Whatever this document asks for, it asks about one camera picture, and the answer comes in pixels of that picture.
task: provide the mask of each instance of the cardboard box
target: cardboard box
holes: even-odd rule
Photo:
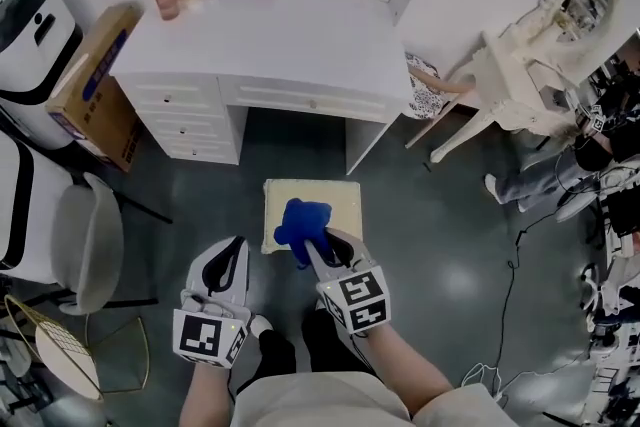
[[[140,14],[133,4],[102,13],[47,100],[47,112],[99,159],[129,171],[143,130],[109,69]]]

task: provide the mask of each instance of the white shoe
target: white shoe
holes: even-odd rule
[[[271,322],[262,315],[256,315],[251,320],[251,324],[249,324],[249,331],[256,338],[260,338],[260,335],[264,331],[273,331],[273,326],[271,325]]]
[[[496,177],[491,174],[484,175],[484,186],[487,188],[489,193],[493,196],[499,205],[503,205],[504,202],[500,201],[498,197],[498,191],[496,191]]]

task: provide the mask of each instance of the desk leg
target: desk leg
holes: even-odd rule
[[[376,123],[359,119],[345,119],[345,150],[347,175],[350,175],[362,159],[374,147],[393,121]]]
[[[447,153],[473,136],[478,135],[495,121],[494,114],[488,109],[480,109],[460,130],[453,134],[447,142],[431,152],[431,162],[440,162]]]

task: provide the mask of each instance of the blue plush toy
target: blue plush toy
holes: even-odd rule
[[[331,254],[331,246],[324,229],[331,219],[331,205],[290,199],[282,216],[282,225],[276,228],[274,238],[278,244],[289,244],[302,269],[311,263],[304,241],[314,243],[320,254]]]

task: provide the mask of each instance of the blue label on box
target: blue label on box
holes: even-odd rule
[[[91,78],[89,78],[89,81],[84,86],[84,89],[82,90],[82,99],[85,102],[91,100],[91,97],[93,96],[93,93],[96,92],[96,89],[98,88],[98,84],[100,84],[102,77],[109,73],[111,65],[116,60],[116,56],[120,52],[120,49],[124,46],[124,42],[126,40],[127,31],[126,29],[122,29],[120,31],[120,34],[116,36],[116,39],[113,40],[113,43],[111,44],[109,49],[104,53],[104,56],[102,56],[102,60],[98,63],[98,66],[96,66],[96,69],[91,74]]]

